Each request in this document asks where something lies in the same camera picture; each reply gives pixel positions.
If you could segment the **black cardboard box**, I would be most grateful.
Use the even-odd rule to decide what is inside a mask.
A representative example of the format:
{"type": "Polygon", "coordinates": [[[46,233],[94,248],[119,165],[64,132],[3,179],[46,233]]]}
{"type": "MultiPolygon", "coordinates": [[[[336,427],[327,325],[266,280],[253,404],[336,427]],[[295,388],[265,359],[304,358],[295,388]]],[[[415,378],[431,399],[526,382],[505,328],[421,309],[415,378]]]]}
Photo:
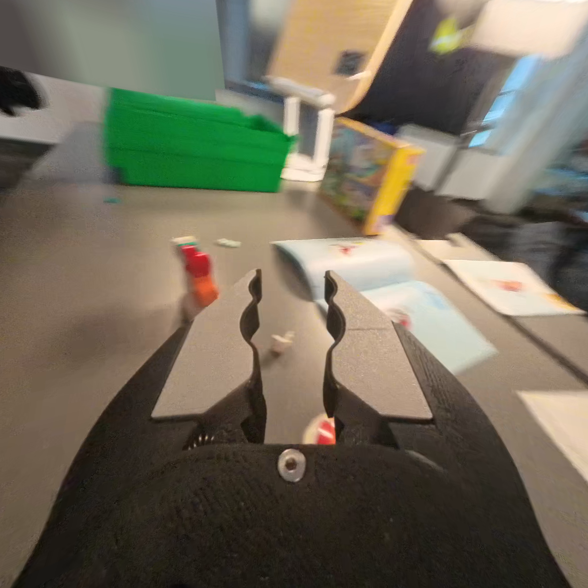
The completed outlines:
{"type": "Polygon", "coordinates": [[[410,188],[394,216],[394,224],[418,239],[439,240],[472,221],[477,212],[469,206],[430,190],[410,188]]]}

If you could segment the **open light blue instruction booklet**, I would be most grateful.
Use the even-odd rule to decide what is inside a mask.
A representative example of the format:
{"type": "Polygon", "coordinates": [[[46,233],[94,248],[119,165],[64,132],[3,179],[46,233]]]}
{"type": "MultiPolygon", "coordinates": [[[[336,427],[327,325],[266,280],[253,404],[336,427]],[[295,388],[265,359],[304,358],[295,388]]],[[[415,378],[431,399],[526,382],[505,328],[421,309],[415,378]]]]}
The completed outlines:
{"type": "Polygon", "coordinates": [[[333,270],[457,375],[496,348],[434,287],[419,281],[406,249],[380,239],[305,239],[272,245],[298,269],[324,311],[325,273],[333,270]]]}

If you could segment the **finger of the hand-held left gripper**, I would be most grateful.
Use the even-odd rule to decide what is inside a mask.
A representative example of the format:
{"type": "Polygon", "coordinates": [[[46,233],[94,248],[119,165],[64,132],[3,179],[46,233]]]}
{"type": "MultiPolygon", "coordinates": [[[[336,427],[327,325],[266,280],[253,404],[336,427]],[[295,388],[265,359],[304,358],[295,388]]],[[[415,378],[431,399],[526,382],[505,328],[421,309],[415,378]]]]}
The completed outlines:
{"type": "Polygon", "coordinates": [[[1,114],[1,189],[16,187],[70,129],[70,115],[50,108],[1,114]]]}
{"type": "Polygon", "coordinates": [[[1,66],[1,114],[15,117],[16,109],[40,111],[46,106],[44,96],[23,72],[1,66]]]}

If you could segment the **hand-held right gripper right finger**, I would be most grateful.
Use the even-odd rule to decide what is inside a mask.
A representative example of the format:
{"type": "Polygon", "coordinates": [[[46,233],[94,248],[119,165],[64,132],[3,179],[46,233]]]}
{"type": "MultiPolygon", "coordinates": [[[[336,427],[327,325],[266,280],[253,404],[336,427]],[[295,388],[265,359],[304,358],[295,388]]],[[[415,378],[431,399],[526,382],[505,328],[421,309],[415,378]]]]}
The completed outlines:
{"type": "Polygon", "coordinates": [[[325,273],[326,328],[333,339],[323,404],[337,445],[399,445],[392,423],[434,417],[394,322],[333,270],[325,273]]]}

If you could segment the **closed booklet orange animal cover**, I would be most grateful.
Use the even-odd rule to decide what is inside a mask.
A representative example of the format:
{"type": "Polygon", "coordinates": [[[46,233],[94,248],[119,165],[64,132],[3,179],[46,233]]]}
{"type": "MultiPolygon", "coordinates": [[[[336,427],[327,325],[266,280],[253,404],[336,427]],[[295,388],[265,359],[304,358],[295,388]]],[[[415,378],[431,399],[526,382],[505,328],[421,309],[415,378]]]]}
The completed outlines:
{"type": "Polygon", "coordinates": [[[474,295],[497,313],[512,318],[584,315],[523,263],[444,260],[474,295]]]}

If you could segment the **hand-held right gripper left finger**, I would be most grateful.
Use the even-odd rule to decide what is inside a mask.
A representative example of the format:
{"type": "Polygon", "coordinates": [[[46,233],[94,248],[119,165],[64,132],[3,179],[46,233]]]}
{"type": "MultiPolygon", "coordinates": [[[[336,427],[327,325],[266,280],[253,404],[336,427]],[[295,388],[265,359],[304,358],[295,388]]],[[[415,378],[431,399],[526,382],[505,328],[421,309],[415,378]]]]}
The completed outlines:
{"type": "Polygon", "coordinates": [[[254,269],[190,324],[151,414],[190,423],[185,445],[264,443],[267,407],[253,342],[261,299],[262,273],[254,269]]]}

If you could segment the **large black panel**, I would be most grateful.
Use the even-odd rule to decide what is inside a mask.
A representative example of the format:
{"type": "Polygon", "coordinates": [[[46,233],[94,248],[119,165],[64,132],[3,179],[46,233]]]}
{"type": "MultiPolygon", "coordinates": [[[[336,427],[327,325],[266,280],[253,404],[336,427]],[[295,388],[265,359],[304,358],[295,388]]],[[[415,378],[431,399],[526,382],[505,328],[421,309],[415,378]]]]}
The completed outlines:
{"type": "Polygon", "coordinates": [[[430,48],[446,17],[438,1],[413,1],[362,101],[347,113],[364,123],[414,124],[460,136],[483,118],[515,58],[459,47],[430,48]]]}

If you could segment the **white red green lego model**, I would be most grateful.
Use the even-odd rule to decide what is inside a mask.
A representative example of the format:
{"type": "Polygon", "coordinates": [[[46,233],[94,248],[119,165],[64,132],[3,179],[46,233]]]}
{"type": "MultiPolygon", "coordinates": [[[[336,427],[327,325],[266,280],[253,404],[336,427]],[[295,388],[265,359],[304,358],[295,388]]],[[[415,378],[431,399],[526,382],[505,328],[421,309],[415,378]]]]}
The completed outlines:
{"type": "Polygon", "coordinates": [[[217,283],[212,275],[209,254],[202,251],[193,236],[171,239],[172,247],[183,268],[186,292],[181,309],[184,322],[191,322],[202,310],[219,297],[217,283]]]}

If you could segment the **round rainbow lego build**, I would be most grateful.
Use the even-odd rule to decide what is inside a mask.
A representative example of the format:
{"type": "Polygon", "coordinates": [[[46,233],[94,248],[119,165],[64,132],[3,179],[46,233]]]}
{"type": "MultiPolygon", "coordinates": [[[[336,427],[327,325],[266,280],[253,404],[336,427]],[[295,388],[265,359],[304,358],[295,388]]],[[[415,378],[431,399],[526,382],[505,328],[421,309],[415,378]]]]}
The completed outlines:
{"type": "Polygon", "coordinates": [[[334,419],[322,413],[311,419],[305,427],[302,437],[303,445],[334,445],[336,430],[334,419]]]}

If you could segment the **wooden board stand white base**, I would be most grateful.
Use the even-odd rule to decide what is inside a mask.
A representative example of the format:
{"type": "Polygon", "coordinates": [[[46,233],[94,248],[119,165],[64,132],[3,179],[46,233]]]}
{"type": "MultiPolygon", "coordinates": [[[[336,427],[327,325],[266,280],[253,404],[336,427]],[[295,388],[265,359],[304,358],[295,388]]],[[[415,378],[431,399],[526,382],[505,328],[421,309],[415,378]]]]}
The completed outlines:
{"type": "Polygon", "coordinates": [[[311,156],[294,146],[281,178],[320,182],[334,119],[365,96],[412,1],[293,1],[265,84],[284,99],[283,130],[298,139],[302,104],[317,112],[311,156]]]}

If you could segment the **white studio light panel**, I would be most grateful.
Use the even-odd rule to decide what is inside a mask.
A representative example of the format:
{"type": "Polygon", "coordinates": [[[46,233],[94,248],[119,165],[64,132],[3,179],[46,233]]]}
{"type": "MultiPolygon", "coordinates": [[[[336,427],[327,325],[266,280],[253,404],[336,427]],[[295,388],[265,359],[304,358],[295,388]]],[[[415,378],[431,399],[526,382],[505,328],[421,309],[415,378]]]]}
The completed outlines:
{"type": "Polygon", "coordinates": [[[569,54],[587,25],[587,1],[488,1],[467,45],[480,51],[555,59],[569,54]]]}

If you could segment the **white folded leaflet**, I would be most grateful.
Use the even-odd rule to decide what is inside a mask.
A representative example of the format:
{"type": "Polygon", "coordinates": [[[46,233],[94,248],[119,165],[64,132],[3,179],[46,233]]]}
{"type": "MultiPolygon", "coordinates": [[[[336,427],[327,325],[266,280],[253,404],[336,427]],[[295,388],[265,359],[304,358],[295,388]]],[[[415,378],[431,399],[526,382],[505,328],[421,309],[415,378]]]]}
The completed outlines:
{"type": "Polygon", "coordinates": [[[587,391],[518,391],[558,450],[587,481],[587,391]]]}

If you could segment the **yellow lego box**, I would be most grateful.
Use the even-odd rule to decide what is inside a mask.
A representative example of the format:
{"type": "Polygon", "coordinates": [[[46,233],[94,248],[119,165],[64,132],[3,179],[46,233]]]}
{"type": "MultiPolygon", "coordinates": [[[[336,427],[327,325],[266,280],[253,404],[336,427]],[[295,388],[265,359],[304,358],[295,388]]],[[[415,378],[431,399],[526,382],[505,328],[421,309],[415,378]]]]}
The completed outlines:
{"type": "Polygon", "coordinates": [[[419,146],[338,117],[319,193],[364,236],[377,236],[399,211],[424,154],[419,146]]]}

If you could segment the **green plastic bin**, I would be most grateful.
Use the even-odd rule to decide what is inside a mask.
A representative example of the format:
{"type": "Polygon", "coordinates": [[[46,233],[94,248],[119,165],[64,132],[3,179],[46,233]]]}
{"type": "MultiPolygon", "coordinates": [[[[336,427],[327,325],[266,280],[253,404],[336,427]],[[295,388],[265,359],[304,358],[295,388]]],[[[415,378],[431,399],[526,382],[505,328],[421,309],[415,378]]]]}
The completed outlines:
{"type": "Polygon", "coordinates": [[[105,162],[122,185],[275,193],[297,137],[236,107],[110,88],[105,162]]]}

